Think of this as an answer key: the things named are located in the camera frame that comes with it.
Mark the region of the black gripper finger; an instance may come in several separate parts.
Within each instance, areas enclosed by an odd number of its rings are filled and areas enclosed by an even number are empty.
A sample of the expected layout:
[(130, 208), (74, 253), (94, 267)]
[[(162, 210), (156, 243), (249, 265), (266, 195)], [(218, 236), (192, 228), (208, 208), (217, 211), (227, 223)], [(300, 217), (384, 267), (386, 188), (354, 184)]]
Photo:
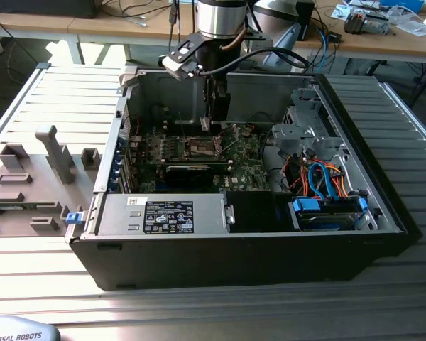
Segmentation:
[(213, 81), (212, 79), (204, 80), (204, 102), (205, 102), (205, 116), (210, 119), (212, 113), (212, 94), (213, 94)]
[(227, 91), (226, 80), (213, 80), (211, 99), (211, 120), (225, 121), (229, 111), (231, 95)]

